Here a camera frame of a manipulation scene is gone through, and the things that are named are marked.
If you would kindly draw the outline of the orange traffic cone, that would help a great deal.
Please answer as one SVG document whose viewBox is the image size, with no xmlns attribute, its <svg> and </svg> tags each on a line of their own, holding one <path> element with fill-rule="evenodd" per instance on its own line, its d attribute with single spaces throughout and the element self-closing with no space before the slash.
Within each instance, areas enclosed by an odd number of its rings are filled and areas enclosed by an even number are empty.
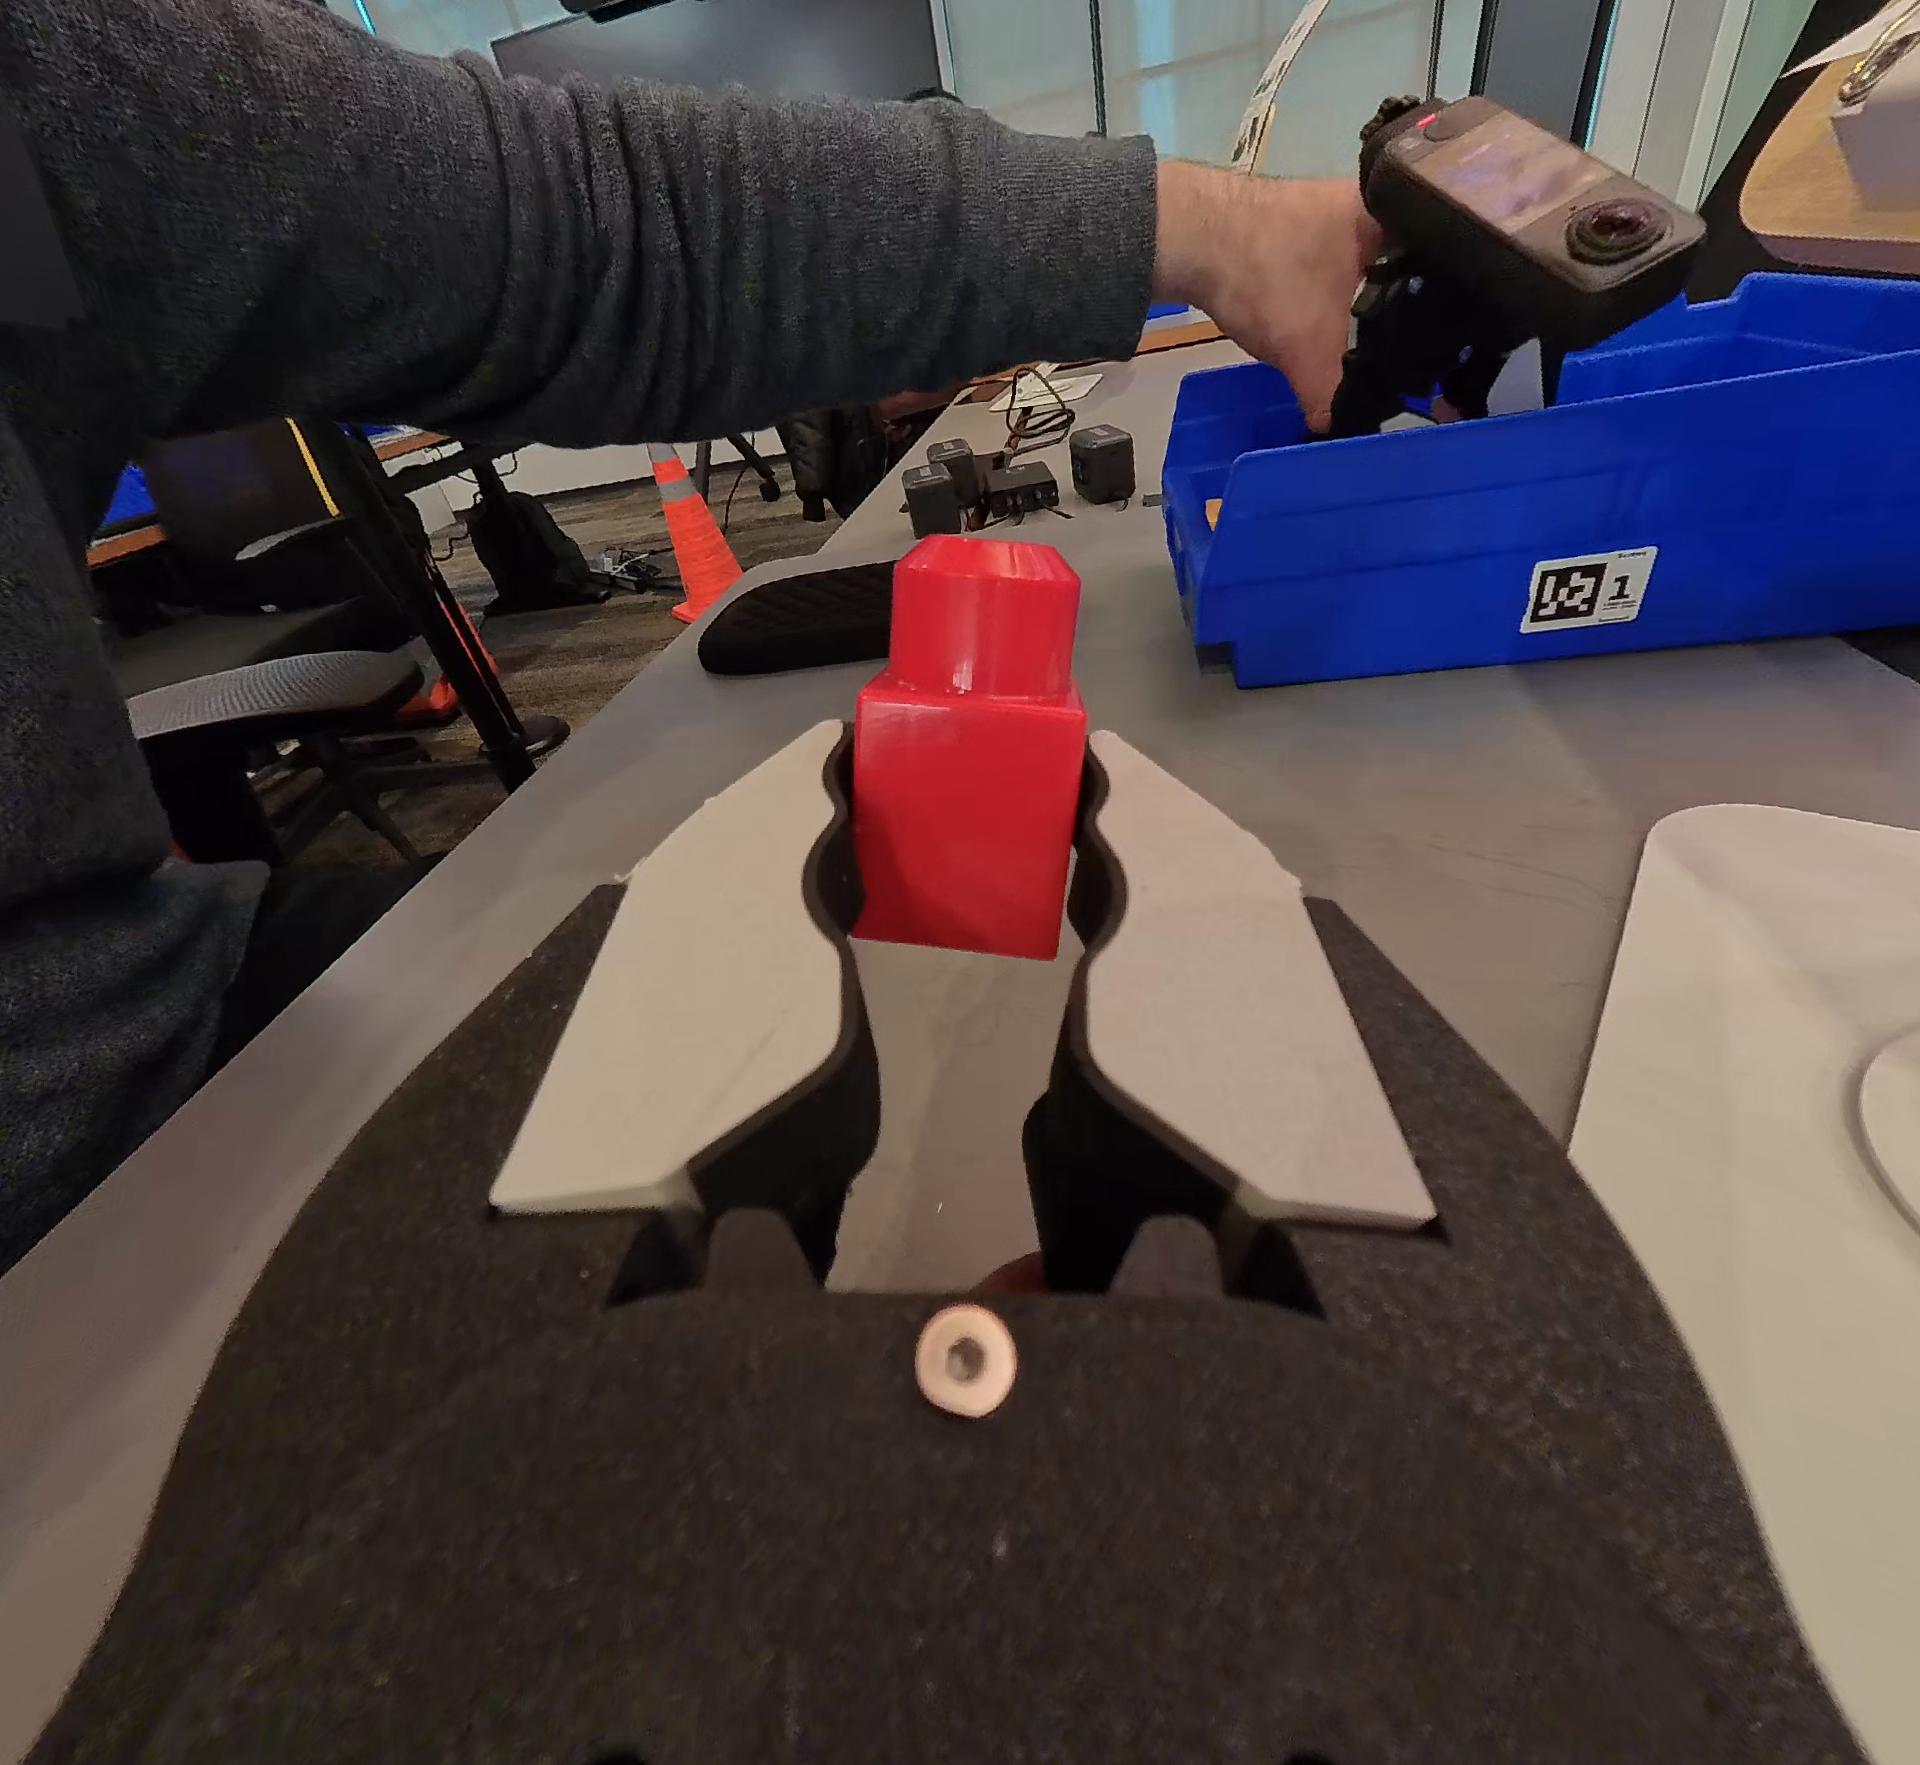
<svg viewBox="0 0 1920 1765">
<path fill-rule="evenodd" d="M 644 456 L 686 591 L 674 604 L 674 621 L 692 627 L 732 594 L 745 571 L 678 449 L 673 443 L 649 443 Z"/>
<path fill-rule="evenodd" d="M 466 622 L 466 632 L 470 632 L 473 645 L 479 650 L 479 658 L 487 664 L 487 671 L 489 671 L 493 675 L 498 675 L 498 664 L 495 664 L 493 650 L 489 650 L 487 638 L 481 638 L 481 621 L 473 617 L 466 607 L 455 607 L 455 611 L 460 611 L 460 617 L 464 617 L 464 622 Z M 434 680 L 395 713 L 395 724 L 398 724 L 398 725 L 410 725 L 410 729 L 435 729 L 435 725 L 452 724 L 460 713 L 464 713 L 464 701 L 455 696 L 452 680 L 440 671 L 440 673 L 434 673 Z"/>
</svg>

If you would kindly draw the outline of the black backpack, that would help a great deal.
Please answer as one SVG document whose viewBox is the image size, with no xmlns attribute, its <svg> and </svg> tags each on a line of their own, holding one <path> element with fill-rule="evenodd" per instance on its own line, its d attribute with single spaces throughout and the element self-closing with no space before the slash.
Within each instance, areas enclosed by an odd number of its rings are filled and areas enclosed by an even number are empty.
<svg viewBox="0 0 1920 1765">
<path fill-rule="evenodd" d="M 597 607 L 610 585 L 543 501 L 523 494 L 479 495 L 466 509 L 477 559 L 493 581 L 489 617 Z"/>
</svg>

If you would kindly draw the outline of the dark screen on floor stand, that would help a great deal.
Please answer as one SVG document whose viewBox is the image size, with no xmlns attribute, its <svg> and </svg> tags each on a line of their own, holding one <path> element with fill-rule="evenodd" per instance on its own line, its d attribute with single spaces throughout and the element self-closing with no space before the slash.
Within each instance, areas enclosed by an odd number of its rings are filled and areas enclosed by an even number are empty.
<svg viewBox="0 0 1920 1765">
<path fill-rule="evenodd" d="M 1472 93 L 1590 148 L 1620 0 L 1480 0 Z"/>
</svg>

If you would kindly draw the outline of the person's left forearm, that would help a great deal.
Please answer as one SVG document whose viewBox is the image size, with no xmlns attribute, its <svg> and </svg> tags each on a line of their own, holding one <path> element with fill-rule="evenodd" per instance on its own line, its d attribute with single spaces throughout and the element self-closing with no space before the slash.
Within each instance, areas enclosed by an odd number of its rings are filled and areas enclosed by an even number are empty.
<svg viewBox="0 0 1920 1765">
<path fill-rule="evenodd" d="M 1133 351 L 1153 148 L 954 103 L 543 85 L 306 0 L 3 0 L 80 281 L 3 334 L 116 469 L 264 415 L 619 445 Z"/>
</svg>

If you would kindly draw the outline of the grey desk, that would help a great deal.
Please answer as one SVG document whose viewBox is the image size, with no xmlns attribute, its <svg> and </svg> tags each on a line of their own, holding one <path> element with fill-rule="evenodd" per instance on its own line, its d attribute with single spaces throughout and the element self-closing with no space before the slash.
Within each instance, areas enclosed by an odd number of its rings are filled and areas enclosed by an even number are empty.
<svg viewBox="0 0 1920 1765">
<path fill-rule="evenodd" d="M 1657 819 L 1918 826 L 1918 682 L 1839 638 L 1240 693 L 1194 664 L 1158 509 L 1051 544 L 1091 724 L 1339 904 L 1562 1140 Z M 681 636 L 3 1276 L 3 1762 L 64 1703 L 229 1321 L 376 1107 L 588 889 L 854 686 L 713 680 Z"/>
</svg>

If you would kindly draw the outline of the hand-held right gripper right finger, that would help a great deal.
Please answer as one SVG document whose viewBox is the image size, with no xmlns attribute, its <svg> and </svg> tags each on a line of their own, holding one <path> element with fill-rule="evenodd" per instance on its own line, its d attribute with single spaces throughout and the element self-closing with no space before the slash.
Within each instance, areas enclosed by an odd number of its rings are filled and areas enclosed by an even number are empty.
<svg viewBox="0 0 1920 1765">
<path fill-rule="evenodd" d="M 1290 1291 L 1297 1227 L 1433 1230 L 1300 879 L 1110 729 L 1089 739 L 1067 927 L 1080 958 L 1029 1114 L 1051 1291 L 1104 1291 L 1152 1220 L 1194 1222 L 1252 1291 Z"/>
</svg>

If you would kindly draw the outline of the blue tagged plastic bin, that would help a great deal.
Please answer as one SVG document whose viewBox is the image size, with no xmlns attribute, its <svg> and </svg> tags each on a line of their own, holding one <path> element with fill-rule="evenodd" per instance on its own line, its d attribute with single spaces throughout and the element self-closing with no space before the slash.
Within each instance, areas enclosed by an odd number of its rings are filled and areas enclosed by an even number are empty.
<svg viewBox="0 0 1920 1765">
<path fill-rule="evenodd" d="M 1244 691 L 1913 627 L 1918 282 L 1751 274 L 1544 409 L 1360 441 L 1306 441 L 1261 363 L 1199 370 L 1161 501 Z"/>
</svg>

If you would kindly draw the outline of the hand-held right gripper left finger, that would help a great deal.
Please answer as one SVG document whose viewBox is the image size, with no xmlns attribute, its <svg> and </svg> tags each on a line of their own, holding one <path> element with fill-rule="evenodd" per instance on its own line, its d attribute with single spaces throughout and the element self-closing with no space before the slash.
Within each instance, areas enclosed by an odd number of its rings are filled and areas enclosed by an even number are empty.
<svg viewBox="0 0 1920 1765">
<path fill-rule="evenodd" d="M 493 1176 L 506 1220 L 779 1215 L 814 1283 L 877 1147 L 851 927 L 851 724 L 713 792 L 629 877 Z"/>
</svg>

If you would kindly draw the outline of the white standing sign card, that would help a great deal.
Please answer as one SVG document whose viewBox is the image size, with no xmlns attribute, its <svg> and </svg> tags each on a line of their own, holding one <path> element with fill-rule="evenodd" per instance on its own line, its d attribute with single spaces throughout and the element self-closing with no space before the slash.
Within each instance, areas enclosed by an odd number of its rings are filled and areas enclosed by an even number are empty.
<svg viewBox="0 0 1920 1765">
<path fill-rule="evenodd" d="M 1265 63 L 1253 93 L 1244 103 L 1244 113 L 1233 127 L 1233 142 L 1229 153 L 1229 166 L 1238 178 L 1252 178 L 1261 170 L 1265 159 L 1265 148 L 1269 148 L 1269 132 L 1274 127 L 1274 111 L 1278 111 L 1278 97 L 1283 90 L 1283 80 L 1293 67 L 1293 60 L 1300 58 L 1306 36 L 1314 35 L 1314 27 L 1322 22 L 1322 17 L 1326 15 L 1331 0 L 1303 0 L 1303 6 L 1297 9 L 1297 17 L 1289 22 L 1278 50 L 1271 53 L 1271 60 Z"/>
</svg>

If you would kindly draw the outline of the black mesh wrist rest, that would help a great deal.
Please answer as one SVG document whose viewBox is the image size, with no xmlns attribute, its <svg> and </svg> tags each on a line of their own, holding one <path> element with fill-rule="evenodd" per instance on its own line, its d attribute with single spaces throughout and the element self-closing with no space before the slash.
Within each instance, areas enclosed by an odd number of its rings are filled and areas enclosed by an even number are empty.
<svg viewBox="0 0 1920 1765">
<path fill-rule="evenodd" d="M 885 664 L 895 559 L 756 584 L 714 607 L 695 638 L 721 680 Z"/>
</svg>

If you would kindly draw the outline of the red building block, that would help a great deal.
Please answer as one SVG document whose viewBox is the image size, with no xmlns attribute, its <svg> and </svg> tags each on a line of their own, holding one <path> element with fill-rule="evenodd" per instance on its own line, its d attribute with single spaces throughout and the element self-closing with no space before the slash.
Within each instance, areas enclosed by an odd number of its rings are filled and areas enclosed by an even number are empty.
<svg viewBox="0 0 1920 1765">
<path fill-rule="evenodd" d="M 1040 544 L 937 533 L 897 559 L 888 666 L 854 704 L 854 936 L 1055 958 L 1089 749 L 1077 607 Z"/>
</svg>

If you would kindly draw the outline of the black monitor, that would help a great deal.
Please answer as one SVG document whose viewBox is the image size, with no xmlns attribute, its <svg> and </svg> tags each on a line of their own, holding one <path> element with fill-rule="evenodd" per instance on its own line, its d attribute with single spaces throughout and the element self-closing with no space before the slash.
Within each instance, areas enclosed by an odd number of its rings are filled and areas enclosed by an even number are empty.
<svg viewBox="0 0 1920 1765">
<path fill-rule="evenodd" d="M 942 93 L 933 0 L 625 0 L 493 39 L 506 78 L 657 80 L 756 97 Z"/>
</svg>

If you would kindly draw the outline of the white base board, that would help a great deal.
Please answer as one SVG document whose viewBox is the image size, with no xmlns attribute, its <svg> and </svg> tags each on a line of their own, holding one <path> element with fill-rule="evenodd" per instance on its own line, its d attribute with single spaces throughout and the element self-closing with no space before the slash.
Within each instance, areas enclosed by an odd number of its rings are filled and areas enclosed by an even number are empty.
<svg viewBox="0 0 1920 1765">
<path fill-rule="evenodd" d="M 1918 1762 L 1918 833 L 1661 819 L 1569 1161 L 1690 1344 L 1863 1751 Z"/>
</svg>

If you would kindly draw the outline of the black office chair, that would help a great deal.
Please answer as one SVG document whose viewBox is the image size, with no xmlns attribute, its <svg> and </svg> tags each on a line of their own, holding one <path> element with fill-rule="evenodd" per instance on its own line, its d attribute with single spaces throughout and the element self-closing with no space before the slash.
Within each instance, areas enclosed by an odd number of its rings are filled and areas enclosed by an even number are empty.
<svg viewBox="0 0 1920 1765">
<path fill-rule="evenodd" d="M 282 867 L 334 819 L 357 817 L 412 867 L 419 848 L 380 799 L 425 769 L 357 761 L 346 742 L 385 734 L 419 693 L 422 666 L 405 650 L 322 650 L 137 693 L 126 716 L 183 863 Z M 276 819 L 249 757 L 279 742 L 304 752 L 318 785 Z"/>
</svg>

